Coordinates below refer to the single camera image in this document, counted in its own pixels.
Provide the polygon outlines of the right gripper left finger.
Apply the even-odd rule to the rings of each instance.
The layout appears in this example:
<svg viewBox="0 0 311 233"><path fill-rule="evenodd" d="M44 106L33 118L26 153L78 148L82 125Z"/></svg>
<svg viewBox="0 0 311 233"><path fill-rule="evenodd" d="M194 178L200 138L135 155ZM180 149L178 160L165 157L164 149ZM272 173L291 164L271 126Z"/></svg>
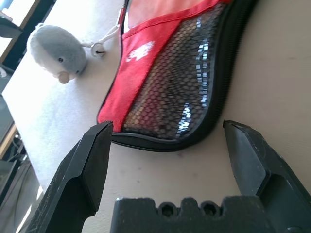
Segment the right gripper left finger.
<svg viewBox="0 0 311 233"><path fill-rule="evenodd" d="M61 161L26 231L80 233L99 209L113 123L92 126Z"/></svg>

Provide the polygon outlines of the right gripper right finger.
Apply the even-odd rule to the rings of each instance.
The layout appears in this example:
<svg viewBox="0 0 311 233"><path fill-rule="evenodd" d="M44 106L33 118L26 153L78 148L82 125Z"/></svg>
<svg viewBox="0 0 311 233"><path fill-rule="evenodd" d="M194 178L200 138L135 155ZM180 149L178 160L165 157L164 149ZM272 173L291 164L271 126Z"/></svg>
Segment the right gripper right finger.
<svg viewBox="0 0 311 233"><path fill-rule="evenodd" d="M309 233L311 196L286 161L250 126L226 120L223 128L241 194L259 197L277 233Z"/></svg>

